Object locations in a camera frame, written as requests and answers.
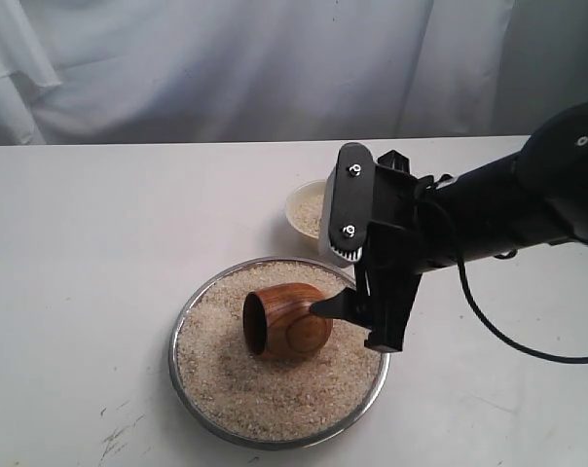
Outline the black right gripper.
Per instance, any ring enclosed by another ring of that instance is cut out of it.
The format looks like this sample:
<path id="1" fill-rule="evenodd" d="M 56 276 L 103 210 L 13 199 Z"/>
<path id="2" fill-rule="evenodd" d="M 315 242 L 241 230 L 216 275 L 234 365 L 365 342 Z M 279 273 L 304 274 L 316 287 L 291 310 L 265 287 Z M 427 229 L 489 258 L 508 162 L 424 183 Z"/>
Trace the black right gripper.
<path id="1" fill-rule="evenodd" d="M 313 303 L 311 314 L 371 329 L 364 345 L 379 353 L 403 350 L 422 276 L 389 270 L 406 266 L 425 272 L 450 264 L 445 255 L 432 256 L 431 234 L 422 230 L 419 215 L 422 199 L 435 188 L 434 177 L 414 176 L 409 158 L 401 153 L 390 150 L 377 159 L 363 257 L 354 268 L 359 292 L 346 287 Z M 369 301 L 360 292 L 370 292 Z"/>

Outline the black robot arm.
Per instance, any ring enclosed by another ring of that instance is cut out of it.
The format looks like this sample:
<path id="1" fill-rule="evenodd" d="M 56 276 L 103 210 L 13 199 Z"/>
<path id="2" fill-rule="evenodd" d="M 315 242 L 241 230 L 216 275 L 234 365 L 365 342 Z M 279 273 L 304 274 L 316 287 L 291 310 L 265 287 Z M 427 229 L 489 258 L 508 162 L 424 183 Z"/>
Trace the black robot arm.
<path id="1" fill-rule="evenodd" d="M 353 267 L 355 284 L 311 311 L 366 329 L 370 349 L 398 352 L 426 272 L 569 242 L 588 246 L 588 102 L 459 176 L 417 177 L 402 154 L 374 158 L 350 142 L 326 183 L 319 250 Z"/>

